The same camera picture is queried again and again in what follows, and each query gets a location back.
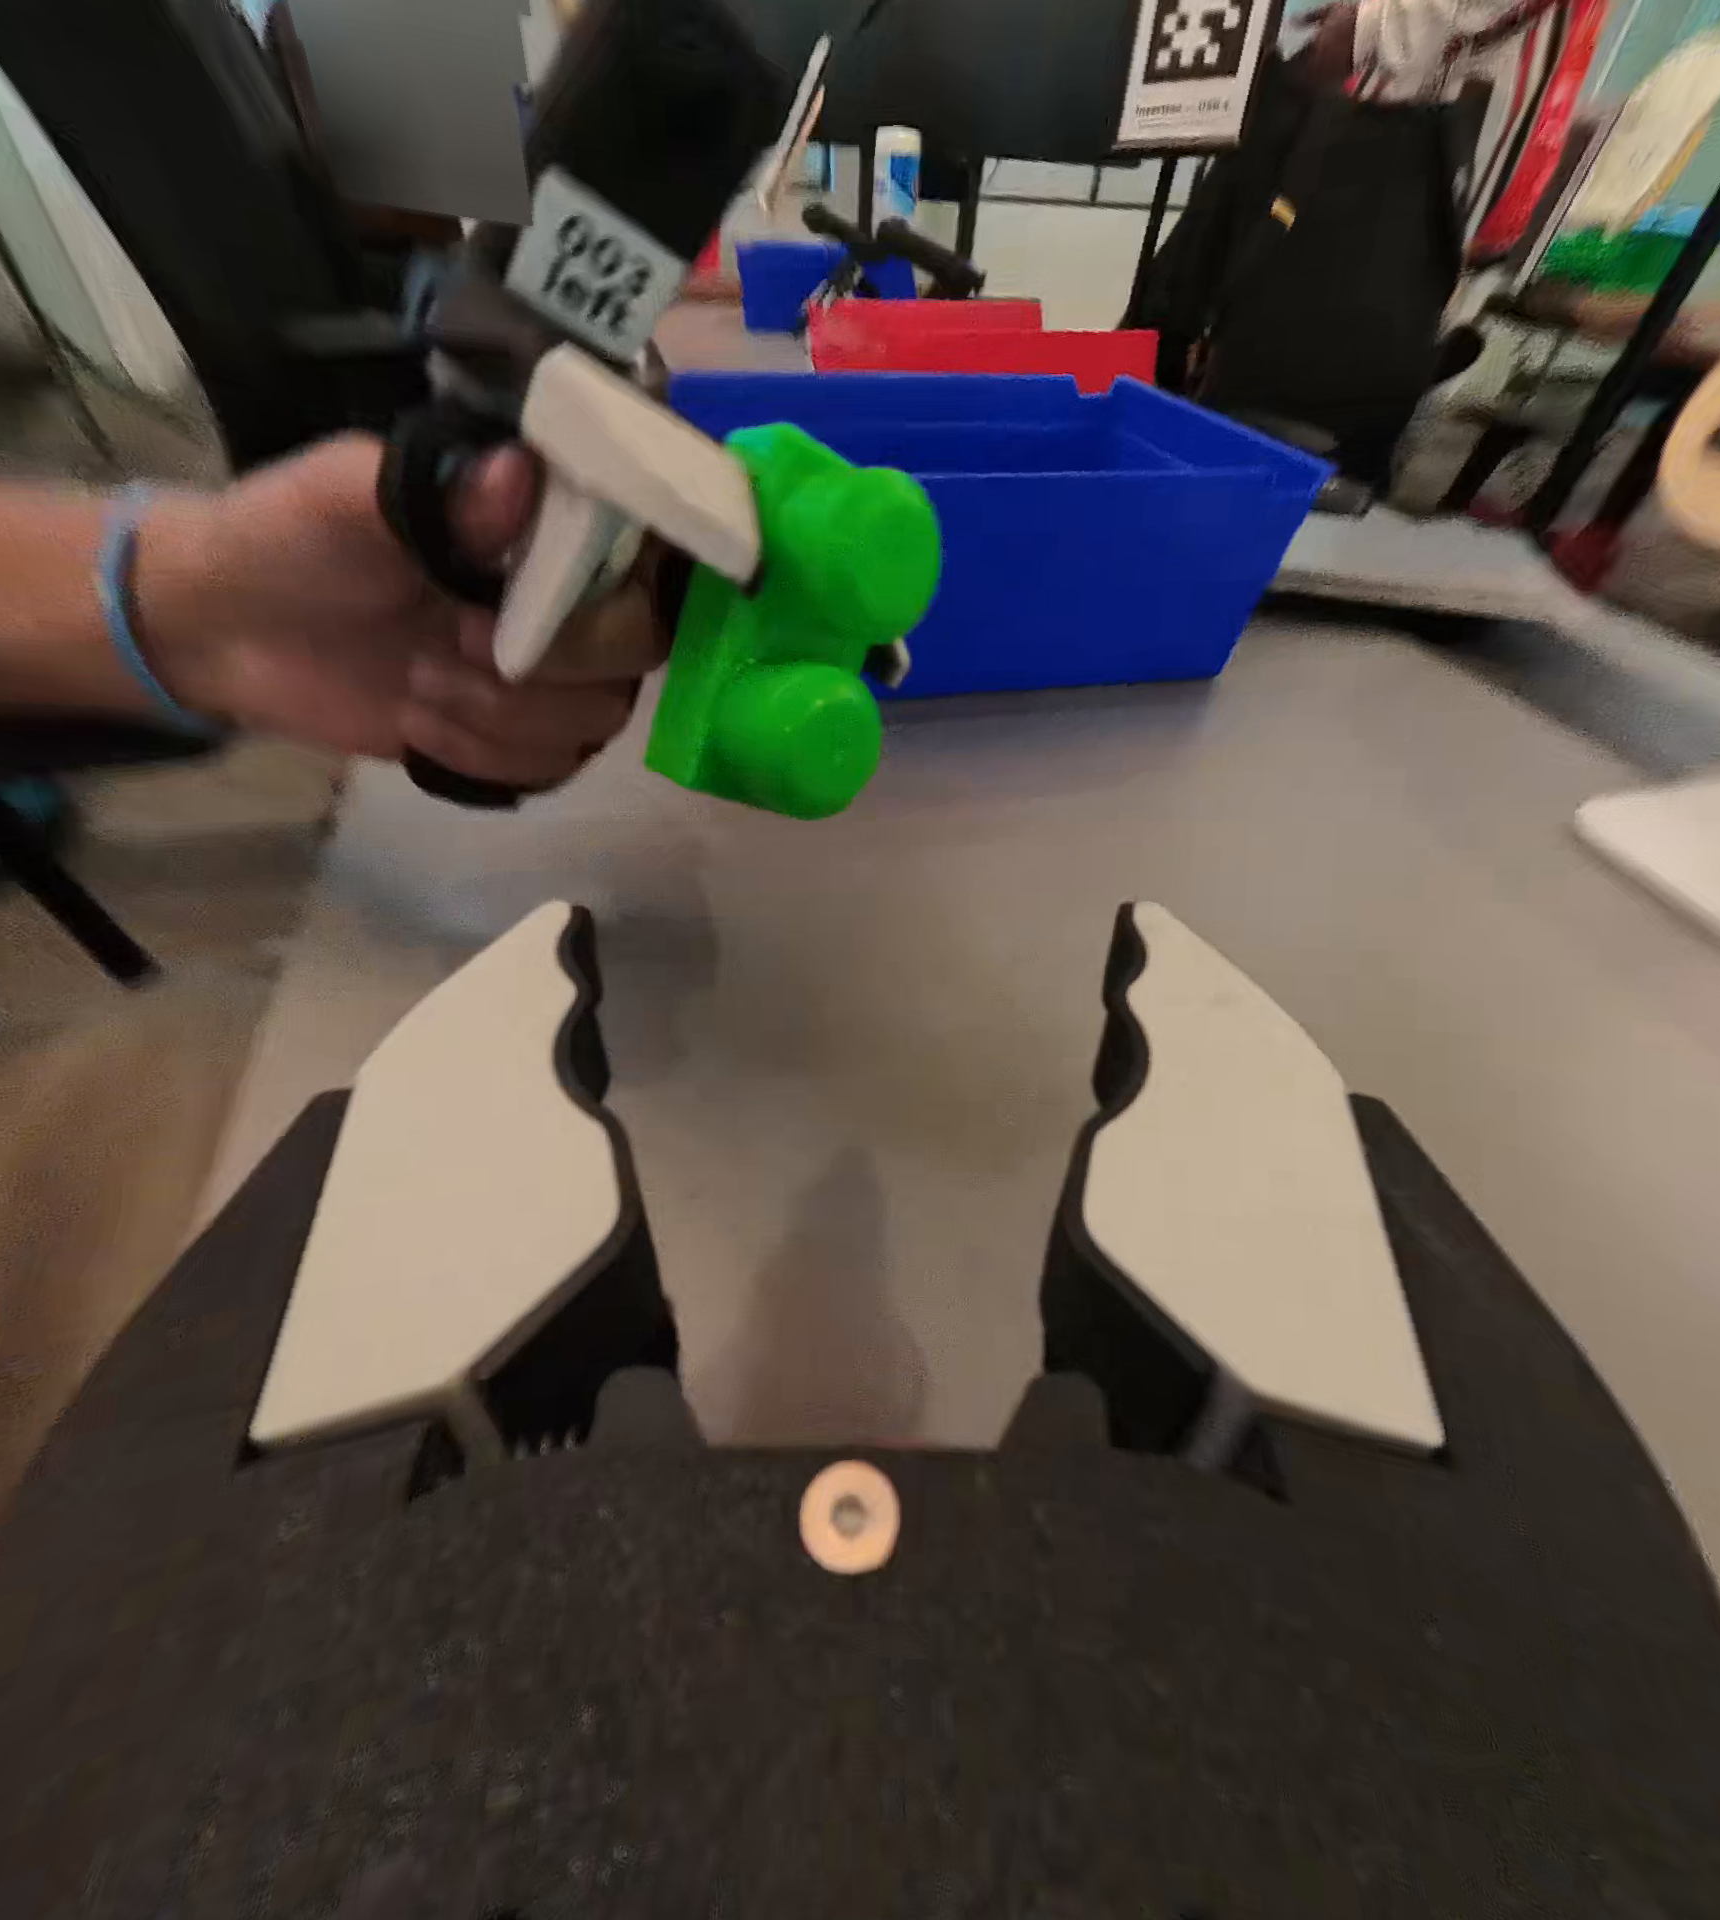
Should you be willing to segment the green block with round pegs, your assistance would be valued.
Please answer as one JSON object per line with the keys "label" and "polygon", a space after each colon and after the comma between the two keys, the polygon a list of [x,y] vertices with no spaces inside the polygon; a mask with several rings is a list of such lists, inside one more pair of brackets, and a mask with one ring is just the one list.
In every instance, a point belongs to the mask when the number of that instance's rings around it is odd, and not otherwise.
{"label": "green block with round pegs", "polygon": [[643,763],[691,793],[796,822],[846,811],[883,745],[871,681],[938,596],[943,538],[922,485],[858,467],[796,424],[729,434],[758,521],[746,582],[695,563]]}

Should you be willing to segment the person's left hand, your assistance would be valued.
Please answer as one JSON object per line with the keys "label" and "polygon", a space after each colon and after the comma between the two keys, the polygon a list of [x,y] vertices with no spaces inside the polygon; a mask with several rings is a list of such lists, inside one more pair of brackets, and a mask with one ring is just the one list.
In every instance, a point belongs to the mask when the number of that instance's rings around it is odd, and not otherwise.
{"label": "person's left hand", "polygon": [[184,710],[539,793],[633,717],[671,647],[641,572],[584,603],[536,669],[494,668],[494,616],[440,590],[379,506],[384,445],[321,441],[136,525],[136,637]]}

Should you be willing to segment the small blue bin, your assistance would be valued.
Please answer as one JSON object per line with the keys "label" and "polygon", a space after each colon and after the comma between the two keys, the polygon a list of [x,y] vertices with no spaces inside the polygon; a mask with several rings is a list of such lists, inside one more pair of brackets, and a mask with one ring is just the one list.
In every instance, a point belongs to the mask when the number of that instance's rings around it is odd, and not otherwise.
{"label": "small blue bin", "polygon": [[746,236],[732,248],[742,319],[749,334],[789,334],[809,304],[835,287],[837,297],[915,300],[915,267],[901,256],[857,258],[824,236]]}

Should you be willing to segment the marker sign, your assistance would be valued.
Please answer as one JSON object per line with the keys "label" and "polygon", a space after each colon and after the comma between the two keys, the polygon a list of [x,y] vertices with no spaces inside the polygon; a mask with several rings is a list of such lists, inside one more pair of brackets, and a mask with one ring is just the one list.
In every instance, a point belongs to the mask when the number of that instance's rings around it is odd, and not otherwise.
{"label": "marker sign", "polygon": [[1214,157],[1237,148],[1281,1],[1139,1],[1116,155]]}

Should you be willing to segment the blue plastic bin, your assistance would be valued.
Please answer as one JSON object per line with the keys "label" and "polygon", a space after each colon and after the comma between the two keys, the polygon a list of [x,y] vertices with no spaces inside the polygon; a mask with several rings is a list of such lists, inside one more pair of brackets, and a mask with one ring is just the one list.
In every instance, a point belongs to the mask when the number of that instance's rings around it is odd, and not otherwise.
{"label": "blue plastic bin", "polygon": [[928,494],[943,572],[894,700],[1214,681],[1333,467],[1158,386],[675,371],[712,436],[789,422]]}

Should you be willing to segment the red bin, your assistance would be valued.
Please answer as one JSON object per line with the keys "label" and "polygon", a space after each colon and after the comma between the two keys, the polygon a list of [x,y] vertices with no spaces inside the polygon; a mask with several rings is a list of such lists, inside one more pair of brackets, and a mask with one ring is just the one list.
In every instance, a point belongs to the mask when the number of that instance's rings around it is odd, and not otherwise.
{"label": "red bin", "polygon": [[806,348],[818,371],[1052,375],[1088,395],[1158,373],[1156,331],[1045,328],[1036,300],[835,300],[809,310]]}

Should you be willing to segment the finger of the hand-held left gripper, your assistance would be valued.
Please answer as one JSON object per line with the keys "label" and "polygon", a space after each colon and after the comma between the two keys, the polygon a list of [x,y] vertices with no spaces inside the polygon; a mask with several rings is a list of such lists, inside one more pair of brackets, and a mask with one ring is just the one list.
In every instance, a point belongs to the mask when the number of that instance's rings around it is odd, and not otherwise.
{"label": "finger of the hand-held left gripper", "polygon": [[529,681],[568,618],[633,565],[640,523],[582,487],[541,487],[535,519],[516,547],[491,634],[491,660],[508,684]]}
{"label": "finger of the hand-held left gripper", "polygon": [[556,346],[535,364],[519,426],[544,487],[582,487],[736,584],[757,575],[760,521],[746,467],[633,378]]}

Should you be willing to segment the large black screen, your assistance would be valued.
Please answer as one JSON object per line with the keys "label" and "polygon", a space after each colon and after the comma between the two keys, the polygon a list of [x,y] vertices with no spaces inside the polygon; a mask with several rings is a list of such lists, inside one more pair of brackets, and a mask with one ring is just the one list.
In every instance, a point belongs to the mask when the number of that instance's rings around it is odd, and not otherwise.
{"label": "large black screen", "polygon": [[1101,162],[1116,150],[1134,1],[868,4],[835,43],[819,134],[909,126],[953,157]]}

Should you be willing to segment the blue wristband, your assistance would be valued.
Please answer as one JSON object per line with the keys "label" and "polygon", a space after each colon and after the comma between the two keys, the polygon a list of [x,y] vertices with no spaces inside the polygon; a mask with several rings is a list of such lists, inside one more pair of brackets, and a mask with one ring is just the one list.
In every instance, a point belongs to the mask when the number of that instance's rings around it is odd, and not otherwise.
{"label": "blue wristband", "polygon": [[221,729],[170,693],[151,669],[142,640],[136,547],[150,505],[151,490],[147,485],[119,487],[105,505],[91,573],[105,641],[129,684],[142,693],[151,720],[174,733],[211,742],[221,735]]}

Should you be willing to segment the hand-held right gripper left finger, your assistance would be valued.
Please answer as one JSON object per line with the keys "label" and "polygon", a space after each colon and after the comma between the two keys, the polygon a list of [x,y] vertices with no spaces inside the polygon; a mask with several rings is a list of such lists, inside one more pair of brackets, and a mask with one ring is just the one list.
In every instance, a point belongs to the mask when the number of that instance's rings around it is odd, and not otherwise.
{"label": "hand-held right gripper left finger", "polygon": [[606,1380],[673,1371],[633,1143],[609,1108],[594,916],[546,902],[351,1079],[254,1452],[394,1427],[460,1463],[584,1442]]}

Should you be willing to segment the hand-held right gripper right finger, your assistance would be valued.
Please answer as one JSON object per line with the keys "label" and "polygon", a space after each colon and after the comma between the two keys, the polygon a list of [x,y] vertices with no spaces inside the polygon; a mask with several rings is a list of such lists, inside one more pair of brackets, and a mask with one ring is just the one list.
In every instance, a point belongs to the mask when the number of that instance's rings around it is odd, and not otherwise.
{"label": "hand-held right gripper right finger", "polygon": [[1268,1463],[1290,1423],[1405,1459],[1445,1427],[1350,1094],[1247,973],[1117,907],[1092,1108],[1042,1266],[1042,1369],[1116,1452]]}

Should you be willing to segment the black metal stand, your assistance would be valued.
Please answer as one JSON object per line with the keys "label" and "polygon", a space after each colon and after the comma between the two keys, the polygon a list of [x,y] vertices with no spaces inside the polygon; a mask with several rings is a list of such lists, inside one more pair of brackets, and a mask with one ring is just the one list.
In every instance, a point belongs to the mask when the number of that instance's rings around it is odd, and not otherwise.
{"label": "black metal stand", "polygon": [[904,219],[885,219],[878,227],[868,230],[849,223],[824,201],[809,201],[803,206],[803,226],[842,250],[832,272],[811,296],[824,304],[848,297],[883,300],[888,293],[880,289],[878,273],[890,262],[926,275],[926,287],[918,297],[973,300],[988,285],[985,272],[970,256],[946,250]]}

